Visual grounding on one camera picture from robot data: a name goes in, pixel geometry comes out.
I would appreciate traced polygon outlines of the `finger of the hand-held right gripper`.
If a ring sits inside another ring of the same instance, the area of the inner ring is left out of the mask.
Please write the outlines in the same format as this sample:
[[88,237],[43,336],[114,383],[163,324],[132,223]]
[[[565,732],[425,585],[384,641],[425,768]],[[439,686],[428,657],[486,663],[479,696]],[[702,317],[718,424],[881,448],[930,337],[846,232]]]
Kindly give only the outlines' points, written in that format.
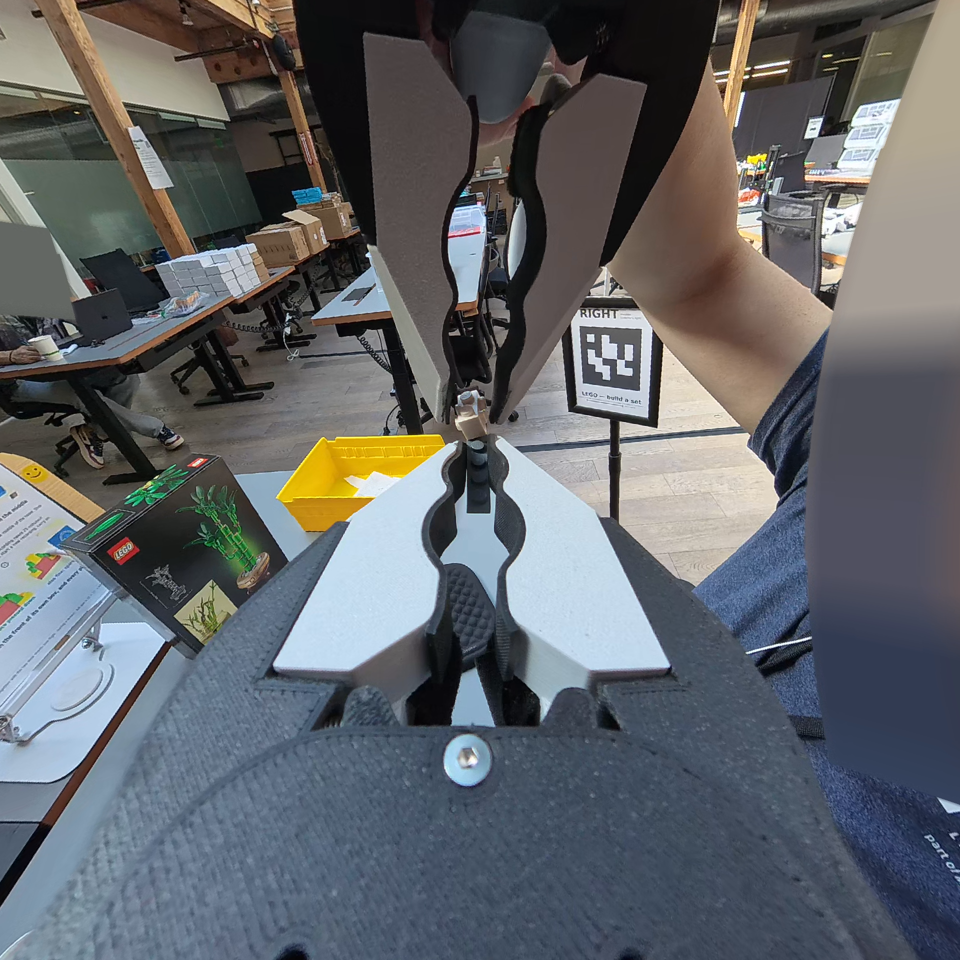
[[474,118],[426,43],[364,34],[375,240],[370,251],[417,385],[449,406],[444,328],[457,285],[450,217],[475,157]]
[[521,117],[510,177],[525,234],[510,267],[494,423],[522,400],[599,275],[646,90],[643,82],[600,74]]

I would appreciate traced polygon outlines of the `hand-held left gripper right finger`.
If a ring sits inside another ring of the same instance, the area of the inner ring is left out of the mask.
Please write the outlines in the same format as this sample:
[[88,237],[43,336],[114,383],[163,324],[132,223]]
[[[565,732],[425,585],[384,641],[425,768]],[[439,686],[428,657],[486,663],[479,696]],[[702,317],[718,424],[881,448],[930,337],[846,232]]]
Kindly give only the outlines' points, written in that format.
[[664,676],[670,662],[597,513],[504,438],[490,450],[495,656],[545,718],[562,691]]

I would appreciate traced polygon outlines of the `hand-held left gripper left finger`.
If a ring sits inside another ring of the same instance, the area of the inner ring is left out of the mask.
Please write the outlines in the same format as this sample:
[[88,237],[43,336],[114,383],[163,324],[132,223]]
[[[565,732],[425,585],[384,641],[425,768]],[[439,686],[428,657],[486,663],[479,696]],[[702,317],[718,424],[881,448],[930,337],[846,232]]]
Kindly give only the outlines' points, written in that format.
[[460,684],[442,555],[457,535],[451,442],[345,526],[273,661],[284,676],[373,686],[413,724],[450,724]]

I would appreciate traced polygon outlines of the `dark grey lego plate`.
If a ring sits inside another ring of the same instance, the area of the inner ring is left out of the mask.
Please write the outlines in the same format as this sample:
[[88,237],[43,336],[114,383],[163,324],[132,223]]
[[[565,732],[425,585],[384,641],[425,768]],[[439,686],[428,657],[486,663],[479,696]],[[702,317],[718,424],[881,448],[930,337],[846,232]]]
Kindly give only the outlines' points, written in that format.
[[491,486],[486,439],[466,442],[465,462],[465,510],[468,514],[488,514],[491,512]]

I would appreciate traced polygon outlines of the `small pale lego bracket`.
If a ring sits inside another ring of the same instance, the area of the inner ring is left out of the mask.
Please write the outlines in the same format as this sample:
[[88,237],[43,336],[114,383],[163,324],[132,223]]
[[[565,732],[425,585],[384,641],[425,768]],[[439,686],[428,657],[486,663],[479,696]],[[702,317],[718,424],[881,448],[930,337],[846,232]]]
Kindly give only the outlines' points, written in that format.
[[490,433],[490,417],[486,397],[480,390],[464,390],[453,406],[457,431],[467,442],[483,441]]

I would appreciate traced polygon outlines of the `person's right forearm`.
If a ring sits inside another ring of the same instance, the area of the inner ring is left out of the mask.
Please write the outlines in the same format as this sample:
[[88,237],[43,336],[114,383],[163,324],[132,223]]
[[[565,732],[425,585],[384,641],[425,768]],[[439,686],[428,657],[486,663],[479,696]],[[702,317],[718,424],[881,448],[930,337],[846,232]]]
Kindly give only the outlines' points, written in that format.
[[678,143],[609,266],[669,351],[753,432],[832,311],[740,236],[732,141],[707,63]]

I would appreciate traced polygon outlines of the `black lego set box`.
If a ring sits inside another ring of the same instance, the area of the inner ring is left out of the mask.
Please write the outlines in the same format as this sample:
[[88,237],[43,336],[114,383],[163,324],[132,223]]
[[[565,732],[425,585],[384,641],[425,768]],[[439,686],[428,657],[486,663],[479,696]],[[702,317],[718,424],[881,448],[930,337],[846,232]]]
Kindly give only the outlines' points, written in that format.
[[195,652],[287,564],[225,461],[204,453],[138,486],[62,547]]

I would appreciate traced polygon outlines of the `cardboard box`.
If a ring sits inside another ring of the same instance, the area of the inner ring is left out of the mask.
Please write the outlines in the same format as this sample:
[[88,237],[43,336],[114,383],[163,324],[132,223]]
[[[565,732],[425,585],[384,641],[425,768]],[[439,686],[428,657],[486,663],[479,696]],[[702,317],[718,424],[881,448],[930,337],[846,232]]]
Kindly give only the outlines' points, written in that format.
[[353,208],[342,199],[326,198],[299,206],[297,210],[318,218],[328,241],[347,238],[355,229]]
[[292,266],[312,256],[304,228],[289,220],[247,234],[246,243],[255,246],[268,269]]

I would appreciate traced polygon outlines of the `yellow plastic bin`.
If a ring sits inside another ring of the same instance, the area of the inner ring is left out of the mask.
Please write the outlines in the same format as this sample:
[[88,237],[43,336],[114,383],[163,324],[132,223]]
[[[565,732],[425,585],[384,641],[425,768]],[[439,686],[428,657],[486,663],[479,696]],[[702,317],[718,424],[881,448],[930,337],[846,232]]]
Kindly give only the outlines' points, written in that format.
[[374,498],[356,498],[350,475],[373,472],[405,477],[442,450],[439,435],[321,438],[296,468],[277,498],[306,532],[323,532],[347,521]]

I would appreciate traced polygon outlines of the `wood edged standing desk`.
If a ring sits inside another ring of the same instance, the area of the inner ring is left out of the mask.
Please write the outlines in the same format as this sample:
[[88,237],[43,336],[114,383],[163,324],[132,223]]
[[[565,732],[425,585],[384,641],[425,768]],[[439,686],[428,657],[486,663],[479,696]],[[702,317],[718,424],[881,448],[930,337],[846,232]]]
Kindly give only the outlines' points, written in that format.
[[80,347],[59,361],[2,366],[1,378],[3,381],[26,378],[67,382],[133,469],[131,473],[106,476],[103,485],[148,481],[159,470],[138,446],[129,429],[108,409],[102,398],[84,383],[83,373],[115,367],[126,374],[144,374],[172,355],[190,348],[198,355],[200,365],[213,384],[212,396],[197,401],[197,406],[260,400],[265,391],[273,389],[274,383],[245,383],[215,332],[226,321],[224,313],[233,303],[234,298],[228,296],[182,318],[162,318],[151,324],[137,326],[108,338],[102,345]]
[[[482,343],[484,321],[477,306],[487,267],[488,234],[485,226],[449,238],[451,264],[457,279],[459,309],[448,325],[448,342],[467,347],[469,357],[487,359],[478,345]],[[424,424],[433,420],[433,408],[415,393],[420,376],[412,369],[410,354],[403,350],[402,337],[382,289],[375,267],[367,269],[349,288],[342,291],[313,317],[315,327],[334,326],[341,337],[363,337],[369,331],[383,336],[384,362],[389,366],[392,392],[398,405],[397,426],[410,434],[422,434]]]

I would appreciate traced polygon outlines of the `person's torso in navy shirt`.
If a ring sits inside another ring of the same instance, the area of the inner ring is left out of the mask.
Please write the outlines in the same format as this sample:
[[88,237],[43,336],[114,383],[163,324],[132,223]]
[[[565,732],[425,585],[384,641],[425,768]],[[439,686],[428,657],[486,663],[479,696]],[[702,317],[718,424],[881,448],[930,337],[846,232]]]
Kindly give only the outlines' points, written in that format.
[[[800,362],[750,440],[773,475],[772,515],[694,590],[747,651],[787,714],[821,720],[805,552],[810,440],[827,334]],[[838,767],[804,738],[839,833],[919,958],[959,957],[958,813],[939,799]]]

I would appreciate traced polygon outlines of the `black mesh office chair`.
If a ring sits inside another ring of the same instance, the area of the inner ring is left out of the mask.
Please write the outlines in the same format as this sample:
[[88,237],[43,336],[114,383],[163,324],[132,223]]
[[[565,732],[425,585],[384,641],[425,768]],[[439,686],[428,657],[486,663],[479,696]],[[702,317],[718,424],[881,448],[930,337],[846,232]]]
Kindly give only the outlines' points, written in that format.
[[761,210],[763,256],[820,295],[822,279],[822,222],[825,198],[801,190],[767,194]]

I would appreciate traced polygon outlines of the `stack of white boxes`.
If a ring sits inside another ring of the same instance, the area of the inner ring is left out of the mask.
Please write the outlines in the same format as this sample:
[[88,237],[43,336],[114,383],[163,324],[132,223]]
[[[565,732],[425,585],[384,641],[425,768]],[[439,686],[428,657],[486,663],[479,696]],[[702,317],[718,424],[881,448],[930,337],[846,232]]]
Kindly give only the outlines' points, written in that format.
[[239,299],[270,281],[255,245],[221,247],[156,264],[155,269],[171,298],[194,292],[216,299]]

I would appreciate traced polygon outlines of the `stack of clear plastic boxes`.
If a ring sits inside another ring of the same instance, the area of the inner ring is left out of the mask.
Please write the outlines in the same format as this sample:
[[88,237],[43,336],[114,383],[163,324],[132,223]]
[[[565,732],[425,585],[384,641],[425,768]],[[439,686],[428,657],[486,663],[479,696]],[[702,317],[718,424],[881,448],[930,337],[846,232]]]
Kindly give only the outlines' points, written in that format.
[[901,99],[861,104],[850,121],[844,149],[837,161],[840,172],[872,174],[886,142]]

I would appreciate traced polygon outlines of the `black laptop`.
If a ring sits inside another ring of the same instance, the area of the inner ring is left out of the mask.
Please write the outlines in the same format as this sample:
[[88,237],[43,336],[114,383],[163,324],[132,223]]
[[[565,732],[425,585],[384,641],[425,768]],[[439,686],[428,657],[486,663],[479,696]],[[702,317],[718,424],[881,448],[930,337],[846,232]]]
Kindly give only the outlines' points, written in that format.
[[80,347],[102,345],[134,327],[123,296],[117,289],[76,299],[72,307]]

